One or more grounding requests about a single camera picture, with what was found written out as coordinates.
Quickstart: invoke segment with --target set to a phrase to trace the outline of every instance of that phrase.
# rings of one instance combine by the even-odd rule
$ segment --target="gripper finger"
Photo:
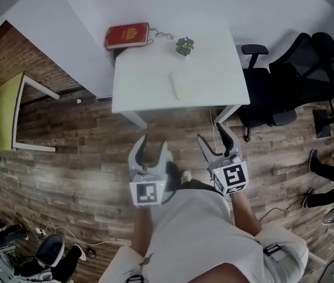
[[[203,156],[209,164],[216,162],[218,158],[223,155],[215,153],[210,145],[207,143],[206,139],[204,139],[201,135],[197,135],[197,140]]]
[[[225,125],[221,123],[216,124],[218,131],[220,133],[221,140],[226,147],[226,151],[224,152],[224,156],[229,156],[230,154],[239,154],[242,157],[242,150],[240,147],[239,139],[232,132],[231,129],[227,128]]]
[[[142,136],[130,151],[128,162],[130,170],[143,171],[143,153],[147,144],[147,135]]]
[[[171,153],[168,151],[168,144],[166,141],[164,141],[161,144],[161,149],[159,152],[159,160],[154,167],[149,167],[147,169],[148,172],[154,174],[154,175],[164,175],[166,173],[166,166],[167,166],[167,161],[170,158]]]

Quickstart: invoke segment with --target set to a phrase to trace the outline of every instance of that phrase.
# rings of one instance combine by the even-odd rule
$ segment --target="table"
[[[28,149],[55,152],[54,147],[35,146],[33,144],[18,143],[16,141],[16,131],[18,127],[18,117],[20,111],[21,96],[24,85],[36,88],[44,94],[59,99],[59,95],[40,83],[34,81],[23,73],[19,73],[14,78],[0,86],[0,151],[14,149]]]
[[[147,123],[141,110],[227,106],[215,119],[223,122],[249,95],[229,26],[222,18],[179,18],[156,26],[173,40],[155,37],[144,47],[128,48],[115,62],[112,112],[121,113],[139,127]],[[187,57],[176,53],[179,38],[194,40]]]

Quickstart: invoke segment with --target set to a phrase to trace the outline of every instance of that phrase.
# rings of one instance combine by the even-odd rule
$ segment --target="black strap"
[[[144,278],[141,275],[133,275],[126,280],[126,283],[144,283]]]
[[[280,246],[278,244],[275,245],[270,245],[267,248],[263,249],[263,252],[268,255],[271,256],[273,253],[277,252],[277,251],[281,251],[282,249],[280,248]]]

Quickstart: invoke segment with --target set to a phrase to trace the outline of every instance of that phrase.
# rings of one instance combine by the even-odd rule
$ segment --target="white table frame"
[[[236,105],[229,105],[227,106],[214,120],[214,124],[222,123],[227,118],[229,118],[232,114],[234,114],[237,109],[239,109],[241,104]],[[128,112],[121,112],[121,114],[126,117],[129,121],[132,121],[141,129],[147,129],[147,123],[135,112],[135,111],[128,111]]]
[[[16,131],[18,128],[18,118],[19,118],[19,111],[20,111],[20,103],[21,97],[24,90],[24,85],[27,83],[28,85],[36,88],[37,90],[41,91],[42,93],[59,100],[59,95],[50,89],[47,89],[45,86],[41,85],[40,83],[36,82],[35,80],[31,79],[27,75],[23,74],[19,89],[19,94],[16,102],[16,109],[15,109],[15,118],[14,118],[14,126],[12,128],[12,148],[14,149],[27,149],[27,150],[37,150],[37,151],[46,151],[46,152],[55,152],[55,147],[47,147],[47,146],[36,146],[34,144],[24,144],[18,143],[16,141]]]

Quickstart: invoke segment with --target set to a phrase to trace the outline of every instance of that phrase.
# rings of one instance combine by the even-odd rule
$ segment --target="chair armrest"
[[[242,52],[243,54],[251,54],[252,57],[249,61],[248,69],[251,69],[254,67],[257,58],[260,54],[269,54],[269,51],[267,48],[263,45],[257,45],[257,44],[247,44],[242,46]]]
[[[295,110],[285,111],[272,115],[275,126],[284,126],[296,120]]]
[[[269,54],[269,50],[263,45],[247,44],[242,46],[243,54]]]

